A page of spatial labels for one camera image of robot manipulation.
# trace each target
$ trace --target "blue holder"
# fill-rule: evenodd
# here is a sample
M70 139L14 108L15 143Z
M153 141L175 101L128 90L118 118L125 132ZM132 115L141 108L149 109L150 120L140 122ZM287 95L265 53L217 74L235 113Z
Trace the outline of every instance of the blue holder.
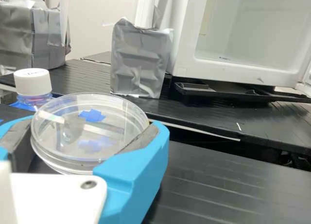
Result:
M0 138L16 123L31 119L27 116L0 126ZM107 199L99 223L139 224L145 217L168 165L169 130L160 122L157 136L145 148L117 154L93 169L93 174L107 182ZM0 147L0 160L8 152Z

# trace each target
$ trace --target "metal bolt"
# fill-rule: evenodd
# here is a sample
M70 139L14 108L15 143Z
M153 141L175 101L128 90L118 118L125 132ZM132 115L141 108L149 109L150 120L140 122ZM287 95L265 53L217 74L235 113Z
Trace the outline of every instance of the metal bolt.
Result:
M92 189L93 187L95 187L97 185L97 183L93 180L88 180L85 181L82 185L81 188L82 189Z

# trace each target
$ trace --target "plastic bottle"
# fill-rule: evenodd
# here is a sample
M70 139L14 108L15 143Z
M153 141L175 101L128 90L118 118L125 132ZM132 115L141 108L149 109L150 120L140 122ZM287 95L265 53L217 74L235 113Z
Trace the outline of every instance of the plastic bottle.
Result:
M50 73L46 69L21 69L14 72L17 102L11 106L37 111L52 98Z

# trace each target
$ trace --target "petri dish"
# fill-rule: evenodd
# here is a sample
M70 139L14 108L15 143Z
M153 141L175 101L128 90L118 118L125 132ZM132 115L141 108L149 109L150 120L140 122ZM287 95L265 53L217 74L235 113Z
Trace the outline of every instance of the petri dish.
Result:
M79 93L53 99L35 113L31 145L63 174L92 174L149 126L146 114L123 98Z

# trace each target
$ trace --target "gray wrapped object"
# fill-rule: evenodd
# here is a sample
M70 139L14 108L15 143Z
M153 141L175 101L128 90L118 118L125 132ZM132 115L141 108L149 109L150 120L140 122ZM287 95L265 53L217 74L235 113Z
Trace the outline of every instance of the gray wrapped object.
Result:
M112 35L111 92L158 99L172 37L170 29L142 29L125 18L117 22Z
M69 30L62 46L60 11L42 0L0 2L0 35L4 68L52 69L63 65L70 52Z

